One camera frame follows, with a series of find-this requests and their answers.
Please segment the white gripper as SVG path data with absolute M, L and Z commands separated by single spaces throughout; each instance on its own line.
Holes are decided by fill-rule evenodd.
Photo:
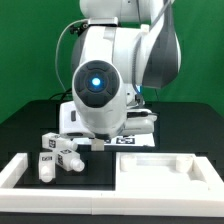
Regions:
M 59 134 L 65 138 L 114 138 L 151 134 L 157 115 L 149 109 L 129 109 L 127 120 L 121 128 L 107 128 L 103 133 L 91 130 L 81 120 L 73 101 L 62 103 L 59 112 Z

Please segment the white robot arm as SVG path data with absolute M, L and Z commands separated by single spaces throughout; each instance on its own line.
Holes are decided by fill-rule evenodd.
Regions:
M 177 76 L 181 52 L 174 0 L 80 0 L 85 28 L 72 55 L 73 100 L 60 107 L 67 138 L 150 134 L 157 115 L 140 86 L 162 88 Z

